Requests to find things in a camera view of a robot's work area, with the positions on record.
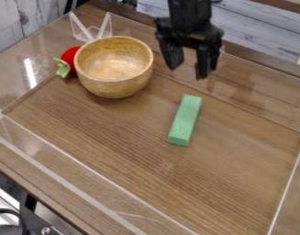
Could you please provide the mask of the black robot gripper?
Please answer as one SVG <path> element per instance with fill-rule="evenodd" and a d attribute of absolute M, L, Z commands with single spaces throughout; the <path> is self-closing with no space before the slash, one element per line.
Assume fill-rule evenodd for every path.
<path fill-rule="evenodd" d="M 210 19 L 181 24 L 171 17 L 158 17 L 155 24 L 159 48 L 169 68 L 175 70 L 181 66 L 185 61 L 183 48 L 191 48 L 197 50 L 197 79 L 206 79 L 218 68 L 223 30 Z"/>

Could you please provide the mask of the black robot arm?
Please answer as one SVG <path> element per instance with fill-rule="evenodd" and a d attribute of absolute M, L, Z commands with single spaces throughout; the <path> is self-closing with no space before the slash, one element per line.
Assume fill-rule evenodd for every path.
<path fill-rule="evenodd" d="M 211 0 L 169 0 L 170 15 L 158 17 L 157 39 L 171 70 L 185 62 L 185 48 L 197 51 L 197 79 L 218 68 L 225 32 L 213 22 Z"/>

